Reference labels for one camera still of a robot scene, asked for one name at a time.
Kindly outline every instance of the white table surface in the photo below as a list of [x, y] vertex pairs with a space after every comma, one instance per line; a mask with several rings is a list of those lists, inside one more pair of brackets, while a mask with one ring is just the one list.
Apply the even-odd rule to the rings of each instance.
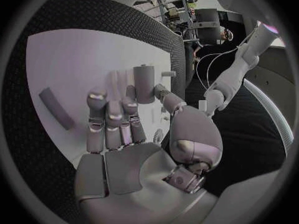
[[[88, 91], [99, 86], [107, 90], [107, 100], [120, 99], [126, 86], [134, 84], [133, 67], [141, 64], [153, 65], [155, 84], [170, 90], [170, 77], [161, 76], [162, 71], [170, 71], [170, 54], [147, 43], [83, 29], [47, 31], [28, 38], [26, 72], [33, 105], [49, 137], [74, 167], [86, 153]], [[75, 121], [72, 129], [65, 130], [41, 101], [39, 94], [47, 87]], [[157, 99], [139, 105], [147, 141], [152, 141], [158, 128], [164, 135], [169, 130], [169, 119], [164, 119], [169, 114], [161, 113], [161, 107]]]

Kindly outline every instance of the purple light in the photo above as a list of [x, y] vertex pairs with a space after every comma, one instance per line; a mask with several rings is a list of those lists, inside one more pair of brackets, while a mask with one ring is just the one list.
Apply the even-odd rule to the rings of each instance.
[[263, 25], [264, 25], [265, 28], [268, 29], [269, 31], [271, 31], [271, 32], [273, 32], [273, 33], [275, 33], [275, 34], [278, 34], [278, 31], [277, 31], [277, 29], [276, 29], [275, 27], [266, 25], [266, 24], [264, 24], [264, 23], [263, 23]]

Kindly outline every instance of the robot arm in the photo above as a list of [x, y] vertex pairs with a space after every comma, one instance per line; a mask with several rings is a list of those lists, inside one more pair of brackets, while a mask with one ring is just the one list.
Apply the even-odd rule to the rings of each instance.
[[259, 56], [275, 38], [276, 34], [261, 24], [248, 43], [238, 48], [231, 67], [222, 72], [204, 94], [208, 116], [213, 116], [216, 109], [221, 111], [226, 108], [240, 89], [245, 74], [258, 64]]

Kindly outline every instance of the small white cylinder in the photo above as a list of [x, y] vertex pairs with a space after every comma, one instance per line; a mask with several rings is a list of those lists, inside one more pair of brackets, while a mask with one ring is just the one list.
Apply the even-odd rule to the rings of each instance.
[[207, 111], [207, 101], [206, 100], [198, 101], [198, 109], [200, 111], [206, 112]]

